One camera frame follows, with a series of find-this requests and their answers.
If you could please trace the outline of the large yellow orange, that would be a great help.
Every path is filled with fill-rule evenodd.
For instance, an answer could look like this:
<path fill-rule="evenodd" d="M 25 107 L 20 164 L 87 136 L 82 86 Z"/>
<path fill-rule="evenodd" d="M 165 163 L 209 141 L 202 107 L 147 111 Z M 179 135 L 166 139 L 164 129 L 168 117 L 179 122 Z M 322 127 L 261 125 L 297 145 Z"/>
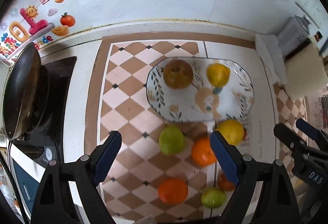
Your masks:
<path fill-rule="evenodd" d="M 242 124 L 234 119 L 225 120 L 220 122 L 216 128 L 216 131 L 219 131 L 221 135 L 230 145 L 238 145 L 245 135 L 245 130 Z"/>

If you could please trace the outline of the dark red-orange tangerine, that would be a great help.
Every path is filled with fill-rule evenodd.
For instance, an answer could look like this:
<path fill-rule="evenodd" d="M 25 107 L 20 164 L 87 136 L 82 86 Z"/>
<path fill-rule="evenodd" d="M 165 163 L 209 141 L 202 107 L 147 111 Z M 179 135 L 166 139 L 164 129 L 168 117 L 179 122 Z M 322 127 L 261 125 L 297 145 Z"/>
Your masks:
<path fill-rule="evenodd" d="M 227 180 L 224 173 L 219 174 L 217 184 L 219 188 L 223 191 L 233 191 L 236 188 L 233 182 Z"/>

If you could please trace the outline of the brown apple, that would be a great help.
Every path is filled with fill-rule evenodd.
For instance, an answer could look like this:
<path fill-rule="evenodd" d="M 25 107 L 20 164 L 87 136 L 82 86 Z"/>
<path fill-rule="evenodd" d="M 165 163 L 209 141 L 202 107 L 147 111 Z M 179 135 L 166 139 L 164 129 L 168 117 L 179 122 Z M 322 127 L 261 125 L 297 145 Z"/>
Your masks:
<path fill-rule="evenodd" d="M 192 83 L 194 72 L 186 61 L 173 59 L 164 67 L 163 79 L 169 88 L 185 89 Z"/>

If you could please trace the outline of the green apple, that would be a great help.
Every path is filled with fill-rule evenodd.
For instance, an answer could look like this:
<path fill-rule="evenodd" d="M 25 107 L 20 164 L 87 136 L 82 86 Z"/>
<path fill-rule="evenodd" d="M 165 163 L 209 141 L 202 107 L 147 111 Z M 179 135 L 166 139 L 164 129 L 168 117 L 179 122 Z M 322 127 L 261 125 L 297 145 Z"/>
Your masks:
<path fill-rule="evenodd" d="M 177 126 L 166 126 L 159 136 L 159 149 L 166 156 L 181 153 L 185 148 L 185 137 Z"/>
<path fill-rule="evenodd" d="M 214 209 L 221 207 L 226 202 L 226 194 L 219 188 L 211 187 L 206 189 L 201 195 L 203 206 Z"/>

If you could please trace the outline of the orange tangerine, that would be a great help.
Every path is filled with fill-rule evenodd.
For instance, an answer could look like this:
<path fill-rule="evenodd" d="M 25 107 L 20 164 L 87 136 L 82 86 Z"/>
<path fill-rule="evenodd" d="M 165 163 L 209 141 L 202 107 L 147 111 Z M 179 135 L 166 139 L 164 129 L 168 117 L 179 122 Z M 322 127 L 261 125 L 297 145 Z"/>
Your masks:
<path fill-rule="evenodd" d="M 159 199 L 168 205 L 178 205 L 184 202 L 188 196 L 188 185 L 179 178 L 170 178 L 158 187 Z"/>
<path fill-rule="evenodd" d="M 192 146 L 191 157 L 198 166 L 206 167 L 217 161 L 210 146 L 210 138 L 199 138 Z"/>

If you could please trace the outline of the blue cabinet door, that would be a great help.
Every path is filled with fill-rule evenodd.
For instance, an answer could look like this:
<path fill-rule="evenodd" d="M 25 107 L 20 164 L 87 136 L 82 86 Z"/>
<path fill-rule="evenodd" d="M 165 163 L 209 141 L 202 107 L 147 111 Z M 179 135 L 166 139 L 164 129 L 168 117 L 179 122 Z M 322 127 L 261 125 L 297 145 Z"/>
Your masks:
<path fill-rule="evenodd" d="M 23 202 L 31 215 L 44 167 L 33 161 L 21 166 L 16 160 L 13 160 L 13 168 Z"/>

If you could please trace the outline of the yellow citrus fruit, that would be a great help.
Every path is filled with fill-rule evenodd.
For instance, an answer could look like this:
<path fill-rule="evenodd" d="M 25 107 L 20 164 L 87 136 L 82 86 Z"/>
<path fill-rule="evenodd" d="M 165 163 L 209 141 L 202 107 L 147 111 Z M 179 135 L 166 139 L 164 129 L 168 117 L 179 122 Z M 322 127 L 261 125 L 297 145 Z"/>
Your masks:
<path fill-rule="evenodd" d="M 214 63 L 207 67 L 206 76 L 208 82 L 215 88 L 224 87 L 230 78 L 230 68 L 223 64 Z"/>

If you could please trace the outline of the cream utensil holder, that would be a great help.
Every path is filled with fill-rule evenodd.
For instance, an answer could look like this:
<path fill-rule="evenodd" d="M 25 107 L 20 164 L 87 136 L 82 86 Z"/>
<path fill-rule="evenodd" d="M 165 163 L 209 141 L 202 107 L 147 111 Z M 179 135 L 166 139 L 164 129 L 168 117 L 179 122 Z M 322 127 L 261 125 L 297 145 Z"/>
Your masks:
<path fill-rule="evenodd" d="M 285 68 L 284 90 L 293 100 L 327 86 L 327 73 L 316 44 L 309 44 L 286 61 Z"/>

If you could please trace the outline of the floral ceramic plate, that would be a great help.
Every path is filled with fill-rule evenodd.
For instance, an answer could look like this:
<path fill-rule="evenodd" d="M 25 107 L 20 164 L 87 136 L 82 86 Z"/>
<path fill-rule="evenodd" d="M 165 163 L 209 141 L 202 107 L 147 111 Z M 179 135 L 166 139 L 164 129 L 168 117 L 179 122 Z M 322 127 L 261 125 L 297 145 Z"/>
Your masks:
<path fill-rule="evenodd" d="M 172 89 L 164 82 L 163 69 L 173 59 L 184 60 L 193 69 L 194 79 L 185 89 Z M 222 88 L 212 86 L 206 76 L 207 67 L 214 63 L 223 64 L 231 71 L 229 81 Z M 255 94 L 248 73 L 232 60 L 169 57 L 148 73 L 146 97 L 161 118 L 183 123 L 242 119 L 250 112 Z"/>

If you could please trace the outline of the green apple front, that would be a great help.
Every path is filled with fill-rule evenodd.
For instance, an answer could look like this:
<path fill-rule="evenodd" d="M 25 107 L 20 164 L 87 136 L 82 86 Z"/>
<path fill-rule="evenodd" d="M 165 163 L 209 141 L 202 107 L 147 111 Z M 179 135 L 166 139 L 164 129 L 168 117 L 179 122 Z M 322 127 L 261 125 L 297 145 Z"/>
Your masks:
<path fill-rule="evenodd" d="M 206 189 L 201 195 L 203 206 L 214 209 L 221 207 L 226 202 L 226 194 L 219 188 L 211 187 Z"/>

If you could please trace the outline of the silver spray can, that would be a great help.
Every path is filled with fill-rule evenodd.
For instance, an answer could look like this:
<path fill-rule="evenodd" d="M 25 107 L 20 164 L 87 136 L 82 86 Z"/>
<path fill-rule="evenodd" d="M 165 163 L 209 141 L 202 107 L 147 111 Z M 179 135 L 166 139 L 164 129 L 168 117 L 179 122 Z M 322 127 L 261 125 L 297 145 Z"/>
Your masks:
<path fill-rule="evenodd" d="M 290 17 L 277 34 L 277 40 L 282 52 L 283 58 L 294 51 L 309 35 L 310 21 L 305 15 L 303 17 Z"/>

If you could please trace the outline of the checkered counter mat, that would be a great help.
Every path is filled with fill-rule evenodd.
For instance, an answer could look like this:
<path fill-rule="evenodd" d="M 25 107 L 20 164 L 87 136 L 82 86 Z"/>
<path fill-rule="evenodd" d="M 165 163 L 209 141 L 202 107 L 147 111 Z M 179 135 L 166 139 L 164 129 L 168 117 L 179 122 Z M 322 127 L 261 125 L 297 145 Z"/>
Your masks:
<path fill-rule="evenodd" d="M 84 151 L 91 153 L 112 130 L 122 136 L 118 156 L 99 185 L 106 208 L 116 220 L 133 222 L 152 216 L 159 223 L 202 221 L 223 212 L 223 207 L 209 209 L 201 203 L 202 192 L 217 184 L 219 164 L 201 167 L 191 157 L 192 145 L 211 134 L 216 123 L 166 121 L 146 97 L 146 78 L 160 61 L 204 57 L 205 53 L 202 41 L 102 40 L 88 92 Z M 166 126 L 183 132 L 181 153 L 161 153 L 159 136 Z M 181 204 L 164 204 L 157 189 L 174 177 L 188 185 L 188 196 Z"/>

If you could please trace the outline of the white paper towel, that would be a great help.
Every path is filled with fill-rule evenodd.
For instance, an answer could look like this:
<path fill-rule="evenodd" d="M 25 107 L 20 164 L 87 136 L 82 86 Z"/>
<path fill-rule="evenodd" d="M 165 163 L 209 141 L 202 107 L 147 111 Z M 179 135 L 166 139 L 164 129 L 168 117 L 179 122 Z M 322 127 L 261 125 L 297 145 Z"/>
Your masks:
<path fill-rule="evenodd" d="M 269 69 L 272 83 L 286 84 L 285 62 L 277 37 L 275 35 L 255 34 L 255 48 L 258 56 Z"/>

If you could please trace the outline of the orange tangerine front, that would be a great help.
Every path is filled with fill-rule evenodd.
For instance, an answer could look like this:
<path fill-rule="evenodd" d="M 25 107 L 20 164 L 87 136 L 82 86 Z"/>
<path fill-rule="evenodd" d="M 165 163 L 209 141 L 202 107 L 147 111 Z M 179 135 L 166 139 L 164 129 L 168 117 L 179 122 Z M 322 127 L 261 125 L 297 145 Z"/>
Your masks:
<path fill-rule="evenodd" d="M 170 178 L 158 187 L 159 199 L 168 205 L 178 205 L 184 202 L 188 196 L 188 185 L 179 178 Z"/>

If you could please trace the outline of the black frying pan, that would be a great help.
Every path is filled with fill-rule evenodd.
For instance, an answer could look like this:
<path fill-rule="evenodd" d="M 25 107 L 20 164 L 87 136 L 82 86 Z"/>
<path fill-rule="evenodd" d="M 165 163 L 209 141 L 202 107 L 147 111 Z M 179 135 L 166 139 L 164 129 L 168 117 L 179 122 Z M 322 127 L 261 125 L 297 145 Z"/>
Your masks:
<path fill-rule="evenodd" d="M 3 123 L 6 137 L 15 140 L 34 131 L 44 116 L 49 96 L 49 74 L 38 50 L 28 44 L 13 65 L 5 84 Z"/>

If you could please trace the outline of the colourful wall sticker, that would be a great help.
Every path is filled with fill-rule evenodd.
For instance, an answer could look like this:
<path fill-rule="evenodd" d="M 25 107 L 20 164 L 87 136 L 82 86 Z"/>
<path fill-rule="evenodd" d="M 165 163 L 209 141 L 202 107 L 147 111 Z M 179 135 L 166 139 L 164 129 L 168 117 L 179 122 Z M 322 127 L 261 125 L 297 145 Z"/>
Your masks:
<path fill-rule="evenodd" d="M 76 24 L 73 15 L 60 11 L 65 0 L 39 0 L 40 3 L 11 7 L 1 19 L 1 63 L 11 67 L 20 52 L 33 43 L 37 50 L 55 37 L 69 35 Z"/>

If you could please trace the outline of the black gas stove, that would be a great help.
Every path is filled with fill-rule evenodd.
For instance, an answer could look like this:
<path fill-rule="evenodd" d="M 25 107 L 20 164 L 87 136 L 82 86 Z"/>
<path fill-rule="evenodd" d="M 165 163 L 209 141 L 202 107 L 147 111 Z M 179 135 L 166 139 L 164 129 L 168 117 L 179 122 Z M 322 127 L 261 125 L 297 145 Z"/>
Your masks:
<path fill-rule="evenodd" d="M 5 86 L 5 135 L 17 149 L 42 167 L 63 162 L 63 126 L 69 85 L 77 58 L 41 64 L 22 57 Z"/>

